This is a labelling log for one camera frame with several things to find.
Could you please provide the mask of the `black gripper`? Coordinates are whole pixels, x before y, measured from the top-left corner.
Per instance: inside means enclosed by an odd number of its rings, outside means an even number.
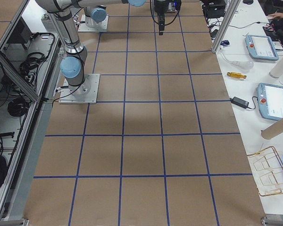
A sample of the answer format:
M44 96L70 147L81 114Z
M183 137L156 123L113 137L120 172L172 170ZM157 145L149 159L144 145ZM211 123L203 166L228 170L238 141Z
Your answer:
M158 18L164 18L165 13L167 12L170 3L174 3L175 10L177 11L177 14L173 18L173 20L170 22L171 24L177 18L181 10L181 5L182 5L181 0L154 0L154 11L157 13ZM163 35L164 30L165 30L165 24L159 23L158 34Z

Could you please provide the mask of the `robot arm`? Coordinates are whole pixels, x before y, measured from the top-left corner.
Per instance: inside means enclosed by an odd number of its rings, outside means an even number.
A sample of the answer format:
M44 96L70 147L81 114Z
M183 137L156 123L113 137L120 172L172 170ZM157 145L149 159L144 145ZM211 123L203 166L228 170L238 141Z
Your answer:
M36 3L46 10L67 52L61 61L60 70L68 82L70 94L78 96L90 91L90 83L84 73L87 49L80 41L75 27L71 8L84 9L86 23L103 22L106 19L106 6L112 4L130 4L141 7L144 0L38 0Z
M85 23L88 27L95 27L106 19L106 6L97 5L84 8Z

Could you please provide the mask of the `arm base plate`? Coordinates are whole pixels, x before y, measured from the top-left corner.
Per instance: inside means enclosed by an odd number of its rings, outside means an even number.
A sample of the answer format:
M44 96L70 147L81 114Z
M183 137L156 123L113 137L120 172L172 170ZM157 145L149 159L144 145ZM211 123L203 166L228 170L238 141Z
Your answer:
M97 103L100 74L85 74L85 82L78 90L75 87L62 89L58 100L60 104L95 104Z
M97 23L90 17L86 17L85 14L83 14L79 23L78 32L107 32L108 18L109 15L106 15L106 18L102 22Z

